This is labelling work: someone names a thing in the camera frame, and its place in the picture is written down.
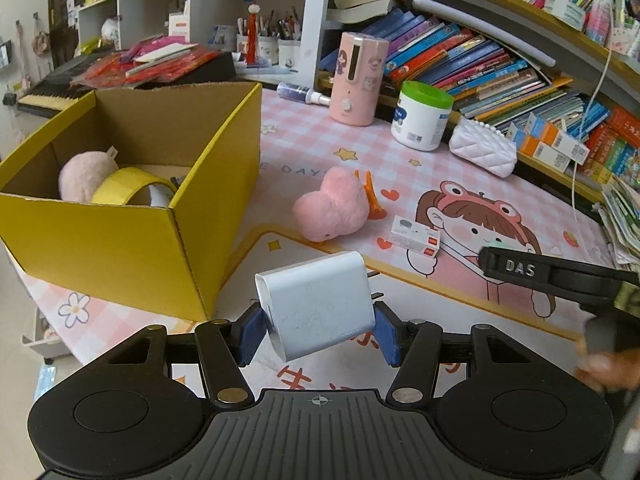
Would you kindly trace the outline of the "right human hand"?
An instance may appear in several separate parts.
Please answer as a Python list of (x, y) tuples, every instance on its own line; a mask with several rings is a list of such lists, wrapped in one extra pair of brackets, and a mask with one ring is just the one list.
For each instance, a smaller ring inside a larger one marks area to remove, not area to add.
[(640, 351), (590, 353), (585, 338), (576, 342), (578, 363), (574, 376), (597, 392), (634, 390), (640, 384)]

